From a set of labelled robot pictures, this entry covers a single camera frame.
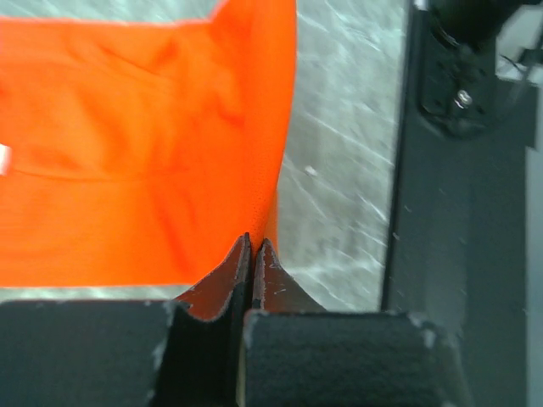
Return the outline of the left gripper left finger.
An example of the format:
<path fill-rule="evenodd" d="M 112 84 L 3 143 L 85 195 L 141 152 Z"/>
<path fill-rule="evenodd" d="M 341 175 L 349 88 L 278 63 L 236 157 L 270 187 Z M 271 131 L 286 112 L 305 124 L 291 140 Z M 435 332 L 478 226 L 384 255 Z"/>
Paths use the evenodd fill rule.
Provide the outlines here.
<path fill-rule="evenodd" d="M 236 288 L 243 287 L 249 274 L 251 243 L 249 234 L 241 235 L 226 258 L 175 300 L 195 320 L 220 319 L 233 301 Z"/>

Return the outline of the orange t-shirt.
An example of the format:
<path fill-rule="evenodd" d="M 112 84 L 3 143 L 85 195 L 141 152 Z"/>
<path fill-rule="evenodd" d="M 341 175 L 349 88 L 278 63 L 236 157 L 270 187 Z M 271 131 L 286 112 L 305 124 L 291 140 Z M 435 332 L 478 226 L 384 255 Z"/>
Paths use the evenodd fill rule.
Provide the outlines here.
<path fill-rule="evenodd" d="M 277 239 L 293 1 L 1 20 L 1 283 L 192 284 Z"/>

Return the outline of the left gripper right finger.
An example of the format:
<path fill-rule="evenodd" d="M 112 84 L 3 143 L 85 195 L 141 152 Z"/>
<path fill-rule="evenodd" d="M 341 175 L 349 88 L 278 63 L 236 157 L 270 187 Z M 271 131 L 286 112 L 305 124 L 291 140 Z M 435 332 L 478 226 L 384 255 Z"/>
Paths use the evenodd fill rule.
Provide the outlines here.
<path fill-rule="evenodd" d="M 262 242 L 256 256 L 251 306 L 273 313 L 326 311 L 281 266 L 269 239 Z"/>

